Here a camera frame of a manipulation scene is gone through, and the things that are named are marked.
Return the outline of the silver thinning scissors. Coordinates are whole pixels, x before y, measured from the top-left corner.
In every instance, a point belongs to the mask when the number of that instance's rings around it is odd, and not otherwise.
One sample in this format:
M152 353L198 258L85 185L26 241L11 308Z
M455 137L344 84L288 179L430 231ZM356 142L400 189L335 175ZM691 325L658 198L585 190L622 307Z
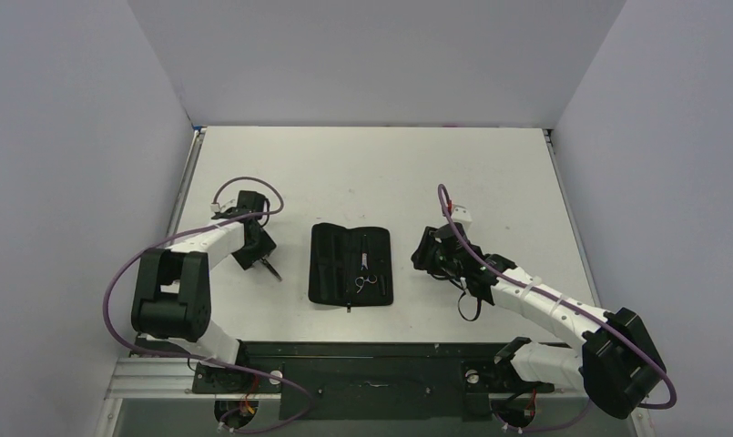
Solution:
M278 282L282 282L282 276L280 273L271 265L270 261L264 257L259 259L259 262L261 265L264 266L264 268L277 280Z

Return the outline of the silver scissors red tip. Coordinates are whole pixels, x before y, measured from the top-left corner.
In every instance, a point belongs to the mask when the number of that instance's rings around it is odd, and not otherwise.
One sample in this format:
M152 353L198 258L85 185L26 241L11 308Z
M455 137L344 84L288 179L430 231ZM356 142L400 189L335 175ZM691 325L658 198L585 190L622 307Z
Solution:
M367 285L375 285L377 276L371 272L369 265L369 241L366 235L361 237L361 260L358 276L354 280L356 293L360 294Z

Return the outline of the black zippered tool case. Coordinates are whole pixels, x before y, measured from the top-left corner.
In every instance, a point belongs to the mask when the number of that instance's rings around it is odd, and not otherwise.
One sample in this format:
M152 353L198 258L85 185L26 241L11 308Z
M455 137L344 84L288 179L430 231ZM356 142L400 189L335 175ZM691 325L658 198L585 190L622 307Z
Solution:
M369 265L378 282L360 294L354 284L361 260L361 237L369 241ZM348 229L331 223L311 228L311 259L308 299L310 302L344 307L383 307L393 304L392 246L388 229Z

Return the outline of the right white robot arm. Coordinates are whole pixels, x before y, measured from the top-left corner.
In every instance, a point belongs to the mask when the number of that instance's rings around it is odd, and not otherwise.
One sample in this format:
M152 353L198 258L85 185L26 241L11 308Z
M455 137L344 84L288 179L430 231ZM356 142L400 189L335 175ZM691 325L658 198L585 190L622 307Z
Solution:
M501 348L494 355L494 377L506 389L535 382L584 391L603 412L625 419L649 406L646 397L659 383L674 388L636 313L567 297L514 261L482 253L460 224L426 228L411 261L417 270L451 281L480 302L510 310L562 342L551 346L517 337Z

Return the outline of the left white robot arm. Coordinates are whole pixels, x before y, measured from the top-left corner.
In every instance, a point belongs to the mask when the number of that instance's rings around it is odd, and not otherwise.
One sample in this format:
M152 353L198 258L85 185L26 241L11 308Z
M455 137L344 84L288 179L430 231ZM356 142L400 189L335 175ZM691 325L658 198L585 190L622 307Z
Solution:
M245 214L268 212L270 201L256 191L241 191L226 207L215 207L214 227L168 248L147 249L140 257L131 324L155 340L169 340L184 351L220 361L216 379L228 391L245 389L251 366L241 360L241 341L211 318L210 272L226 259L244 270L261 263L275 276L268 256L277 244L260 218L220 223Z

